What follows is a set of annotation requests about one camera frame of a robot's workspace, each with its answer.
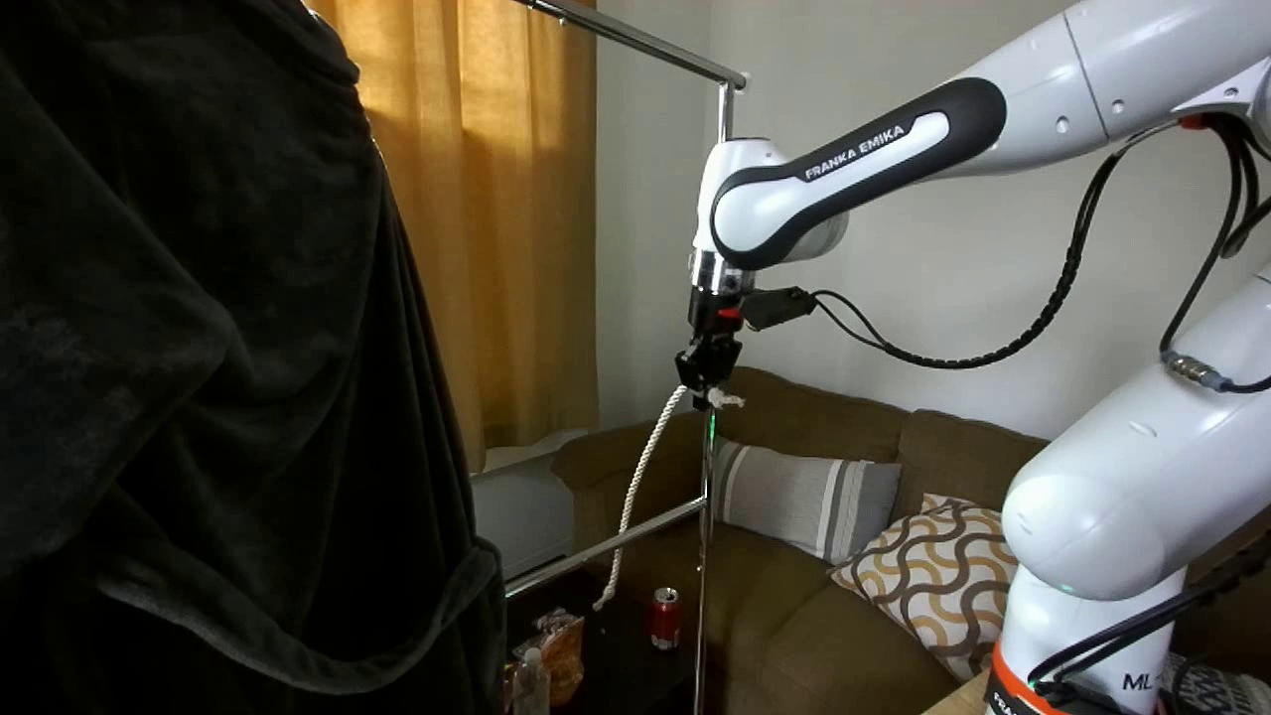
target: white cable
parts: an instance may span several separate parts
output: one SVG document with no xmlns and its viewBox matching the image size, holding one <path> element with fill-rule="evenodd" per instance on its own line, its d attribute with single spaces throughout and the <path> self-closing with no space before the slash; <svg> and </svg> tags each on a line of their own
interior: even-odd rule
<svg viewBox="0 0 1271 715">
<path fill-rule="evenodd" d="M 621 538 L 633 529 L 633 507 L 634 507 L 634 493 L 641 493 L 642 469 L 647 469 L 655 446 L 662 442 L 662 431 L 666 431 L 674 407 L 682 403 L 682 393 L 686 393 L 682 387 L 672 389 L 660 421 L 650 427 L 650 432 L 647 432 L 647 442 L 642 442 L 642 448 L 641 448 L 641 461 L 634 461 L 634 472 L 633 472 L 626 498 L 623 498 Z M 621 571 L 623 571 L 623 550 L 611 554 L 611 562 L 606 562 L 606 581 L 602 581 L 602 593 L 601 593 L 601 601 L 592 605 L 592 611 L 601 611 L 601 607 L 614 595 Z"/>
</svg>

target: patterned pillow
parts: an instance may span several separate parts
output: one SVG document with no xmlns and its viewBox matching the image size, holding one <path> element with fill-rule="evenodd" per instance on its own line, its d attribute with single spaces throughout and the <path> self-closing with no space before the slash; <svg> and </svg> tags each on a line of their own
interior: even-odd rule
<svg viewBox="0 0 1271 715">
<path fill-rule="evenodd" d="M 991 507 L 920 498 L 916 515 L 895 519 L 831 581 L 876 605 L 945 673 L 973 678 L 1001 636 L 1011 571 L 1015 562 Z"/>
<path fill-rule="evenodd" d="M 712 461 L 716 519 L 788 540 L 842 566 L 876 538 L 896 499 L 903 466 L 792 457 L 720 442 Z"/>
</svg>

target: white wall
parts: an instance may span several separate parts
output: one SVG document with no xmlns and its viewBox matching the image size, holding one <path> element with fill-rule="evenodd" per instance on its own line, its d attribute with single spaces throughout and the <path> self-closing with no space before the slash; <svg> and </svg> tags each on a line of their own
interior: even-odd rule
<svg viewBox="0 0 1271 715">
<path fill-rule="evenodd" d="M 611 17 L 672 35 L 752 76 L 739 130 L 788 156 L 809 151 L 962 72 L 1058 0 L 602 0 Z M 601 57 L 601 382 L 602 421 L 650 416 L 674 387 L 686 337 L 686 240 L 696 172 L 716 129 L 716 88 L 623 49 Z M 903 344 L 940 359 L 997 351 L 1046 305 L 1096 160 L 945 179 L 848 213 L 831 258 L 760 276 L 842 289 Z M 870 354 L 802 319 L 743 333 L 743 363 L 797 382 L 989 416 L 1054 436 L 1100 393 L 1156 359 L 1156 337 L 1201 265 L 1226 200 L 1209 137 L 1164 137 L 1115 172 L 1077 294 L 1058 326 L 991 371 L 935 375 Z M 1217 276 L 1231 294 L 1271 254 Z"/>
</svg>

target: curtain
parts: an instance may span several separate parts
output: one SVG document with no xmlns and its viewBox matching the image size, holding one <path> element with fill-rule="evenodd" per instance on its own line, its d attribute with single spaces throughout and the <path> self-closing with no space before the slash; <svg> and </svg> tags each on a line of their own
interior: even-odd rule
<svg viewBox="0 0 1271 715">
<path fill-rule="evenodd" d="M 521 0 L 315 9 L 361 66 L 470 466 L 592 427 L 592 35 Z"/>
</svg>

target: black garment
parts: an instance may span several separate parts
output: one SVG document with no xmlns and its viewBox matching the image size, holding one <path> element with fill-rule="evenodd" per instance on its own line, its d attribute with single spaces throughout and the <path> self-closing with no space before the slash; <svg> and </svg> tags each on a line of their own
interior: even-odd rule
<svg viewBox="0 0 1271 715">
<path fill-rule="evenodd" d="M 4 703 L 495 710 L 502 566 L 353 82 L 299 0 L 0 6 Z"/>
</svg>

